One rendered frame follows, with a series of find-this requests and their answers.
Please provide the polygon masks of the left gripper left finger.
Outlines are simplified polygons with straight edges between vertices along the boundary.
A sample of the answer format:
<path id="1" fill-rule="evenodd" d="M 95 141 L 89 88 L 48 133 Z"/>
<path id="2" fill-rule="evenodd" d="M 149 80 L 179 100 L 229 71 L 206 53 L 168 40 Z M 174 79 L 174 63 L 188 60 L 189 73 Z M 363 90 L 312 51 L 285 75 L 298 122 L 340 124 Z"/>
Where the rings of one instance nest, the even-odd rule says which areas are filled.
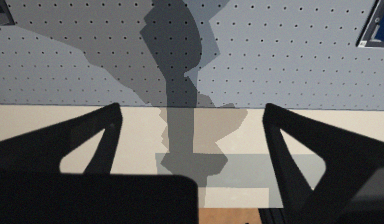
<path id="1" fill-rule="evenodd" d="M 110 174 L 123 116 L 119 103 L 0 141 L 0 168 L 17 172 L 61 172 L 62 159 L 105 129 L 83 173 Z"/>

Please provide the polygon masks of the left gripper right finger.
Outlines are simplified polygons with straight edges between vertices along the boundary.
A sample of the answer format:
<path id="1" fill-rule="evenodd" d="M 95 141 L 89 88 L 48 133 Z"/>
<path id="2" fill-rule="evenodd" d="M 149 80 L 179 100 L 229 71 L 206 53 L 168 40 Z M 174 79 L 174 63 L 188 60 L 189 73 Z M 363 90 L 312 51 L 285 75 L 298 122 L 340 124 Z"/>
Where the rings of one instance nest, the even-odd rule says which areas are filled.
<path id="1" fill-rule="evenodd" d="M 384 210 L 384 141 L 272 103 L 266 104 L 262 123 L 288 224 L 334 224 L 347 212 Z M 324 160 L 314 190 L 279 128 Z"/>

